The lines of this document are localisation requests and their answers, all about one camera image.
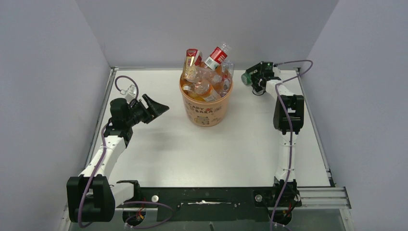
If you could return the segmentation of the blue pattern clear bottle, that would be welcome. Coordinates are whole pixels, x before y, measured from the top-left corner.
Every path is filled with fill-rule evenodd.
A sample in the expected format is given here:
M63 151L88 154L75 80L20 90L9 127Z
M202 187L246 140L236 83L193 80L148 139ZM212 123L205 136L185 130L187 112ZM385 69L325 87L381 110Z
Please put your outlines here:
M232 85L232 78L234 73L234 63L230 60L225 60L221 64L221 76L223 78L223 84L221 89L221 96L225 96Z

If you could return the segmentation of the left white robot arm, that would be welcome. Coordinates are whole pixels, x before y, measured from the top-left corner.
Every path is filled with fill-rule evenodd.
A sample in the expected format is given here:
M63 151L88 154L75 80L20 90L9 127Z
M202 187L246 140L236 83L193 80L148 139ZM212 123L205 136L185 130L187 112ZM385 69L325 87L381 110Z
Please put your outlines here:
M140 199L137 180L109 181L120 155L128 148L133 126L149 124L169 106L152 100L147 94L141 100L128 102L116 98L110 102L111 117L101 130L102 144L86 168L66 184L69 219L86 227L92 222L109 222L115 209L130 199Z

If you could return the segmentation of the red cap clear bottle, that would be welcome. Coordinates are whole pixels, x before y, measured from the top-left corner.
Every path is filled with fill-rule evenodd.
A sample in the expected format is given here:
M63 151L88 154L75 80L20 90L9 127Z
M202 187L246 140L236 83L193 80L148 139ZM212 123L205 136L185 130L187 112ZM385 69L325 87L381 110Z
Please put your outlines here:
M230 51L231 51L231 46L229 46L227 43L220 44L206 58L206 60L202 63L201 67L209 68L215 71L222 64L222 62L228 57Z

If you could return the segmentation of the orange cartoon plastic bin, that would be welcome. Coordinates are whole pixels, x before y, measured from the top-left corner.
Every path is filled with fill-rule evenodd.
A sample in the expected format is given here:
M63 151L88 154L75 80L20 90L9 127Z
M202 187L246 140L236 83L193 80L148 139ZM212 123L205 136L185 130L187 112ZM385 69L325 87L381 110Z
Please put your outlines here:
M179 90L188 119L200 127L211 127L220 123L225 118L233 87L234 84L228 93L217 101L202 102L189 97L183 91L182 81L179 80Z

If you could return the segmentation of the red gold drink bottle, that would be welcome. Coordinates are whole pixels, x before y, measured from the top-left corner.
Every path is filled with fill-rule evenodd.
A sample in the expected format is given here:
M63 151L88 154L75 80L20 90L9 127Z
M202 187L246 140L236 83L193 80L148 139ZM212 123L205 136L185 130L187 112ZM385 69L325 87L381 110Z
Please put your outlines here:
M183 71L180 76L181 80L185 80L186 69L190 66L200 66L202 62L202 52L198 49L187 49L183 66Z

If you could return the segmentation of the green label bottle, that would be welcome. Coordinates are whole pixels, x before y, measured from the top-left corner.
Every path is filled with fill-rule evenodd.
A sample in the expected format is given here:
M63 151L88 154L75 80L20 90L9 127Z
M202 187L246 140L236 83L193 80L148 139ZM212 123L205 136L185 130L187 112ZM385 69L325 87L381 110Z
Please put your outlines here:
M248 73L243 73L241 75L241 80L242 80L243 84L246 85L246 86L252 85L251 75L248 74Z

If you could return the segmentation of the crushed clear bottle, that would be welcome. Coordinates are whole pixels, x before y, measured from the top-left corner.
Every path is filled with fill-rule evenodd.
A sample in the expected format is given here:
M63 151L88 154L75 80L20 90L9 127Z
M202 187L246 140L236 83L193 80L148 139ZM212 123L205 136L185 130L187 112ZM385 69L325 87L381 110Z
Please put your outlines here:
M205 79L208 80L212 85L218 86L222 84L223 78L216 71L213 71L209 68L203 68L199 66L194 66L196 76L199 80Z

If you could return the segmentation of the orange drink bottle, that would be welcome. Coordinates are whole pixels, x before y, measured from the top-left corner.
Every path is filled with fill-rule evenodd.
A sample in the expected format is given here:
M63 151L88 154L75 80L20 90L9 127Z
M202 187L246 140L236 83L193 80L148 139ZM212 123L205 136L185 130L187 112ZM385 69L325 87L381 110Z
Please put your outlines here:
M221 99L220 94L217 93L208 80L200 80L197 83L184 83L181 85L181 89L187 96L197 101L213 102Z

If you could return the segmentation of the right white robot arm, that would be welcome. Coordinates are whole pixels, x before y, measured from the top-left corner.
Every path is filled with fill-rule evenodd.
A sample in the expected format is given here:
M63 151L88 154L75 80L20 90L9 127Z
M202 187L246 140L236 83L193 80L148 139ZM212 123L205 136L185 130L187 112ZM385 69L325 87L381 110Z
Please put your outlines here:
M290 194L297 194L297 182L294 170L294 152L301 128L304 125L305 102L303 95L287 89L280 78L280 70L273 62L259 62L246 69L242 74L245 85L253 88L253 94L270 94L276 105L273 126L280 135L278 165L275 173L276 189L270 198L274 204L283 205Z

